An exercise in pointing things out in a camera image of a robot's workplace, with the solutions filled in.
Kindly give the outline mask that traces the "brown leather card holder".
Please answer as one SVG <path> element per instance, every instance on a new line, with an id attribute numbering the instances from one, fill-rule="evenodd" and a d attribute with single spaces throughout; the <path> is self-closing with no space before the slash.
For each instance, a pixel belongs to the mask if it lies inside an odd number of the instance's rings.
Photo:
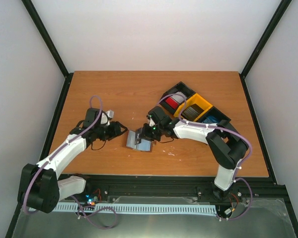
<path id="1" fill-rule="evenodd" d="M 141 128 L 128 131 L 125 147 L 141 152 L 151 152 L 154 145 L 156 145 L 155 141 L 145 139 Z"/>

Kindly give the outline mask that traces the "dark grey credit card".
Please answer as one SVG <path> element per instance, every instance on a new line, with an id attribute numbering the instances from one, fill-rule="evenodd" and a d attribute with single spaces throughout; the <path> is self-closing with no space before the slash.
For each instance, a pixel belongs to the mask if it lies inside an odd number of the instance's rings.
<path id="1" fill-rule="evenodd" d="M 142 142 L 142 128 L 138 128 L 135 131 L 135 145 L 139 145 Z"/>

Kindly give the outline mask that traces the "yellow bin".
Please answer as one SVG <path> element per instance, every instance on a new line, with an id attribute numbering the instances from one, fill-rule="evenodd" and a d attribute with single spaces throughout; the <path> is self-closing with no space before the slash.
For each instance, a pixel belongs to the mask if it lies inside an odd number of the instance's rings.
<path id="1" fill-rule="evenodd" d="M 201 118 L 207 111 L 212 108 L 212 104 L 209 103 L 198 93 L 195 93 L 190 98 L 186 99 L 186 104 L 182 103 L 176 112 L 173 114 L 174 117 L 181 115 L 182 118 L 189 121 L 197 121 Z"/>

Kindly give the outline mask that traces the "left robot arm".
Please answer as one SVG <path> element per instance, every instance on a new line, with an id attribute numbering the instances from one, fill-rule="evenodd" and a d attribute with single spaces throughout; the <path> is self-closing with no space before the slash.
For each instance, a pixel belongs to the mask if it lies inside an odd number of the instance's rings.
<path id="1" fill-rule="evenodd" d="M 127 132 L 127 127 L 113 121 L 112 110 L 89 108 L 85 118 L 70 131 L 65 141 L 45 159 L 23 167 L 17 200 L 27 214 L 50 213 L 59 201 L 77 194 L 81 199 L 93 195 L 93 186 L 81 176 L 59 179 L 64 169 L 95 140 L 110 141 Z"/>

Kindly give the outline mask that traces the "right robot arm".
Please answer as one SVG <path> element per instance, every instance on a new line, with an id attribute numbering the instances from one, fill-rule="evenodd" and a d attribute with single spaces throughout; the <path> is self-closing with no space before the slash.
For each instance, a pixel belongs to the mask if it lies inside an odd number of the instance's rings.
<path id="1" fill-rule="evenodd" d="M 251 152 L 249 141 L 241 136 L 227 120 L 219 123 L 192 122 L 181 117 L 172 119 L 164 110 L 156 106 L 147 114 L 137 138 L 148 141 L 161 141 L 161 137 L 171 139 L 190 139 L 209 146 L 219 167 L 213 184 L 213 195 L 224 200 L 229 194 L 236 170 Z"/>

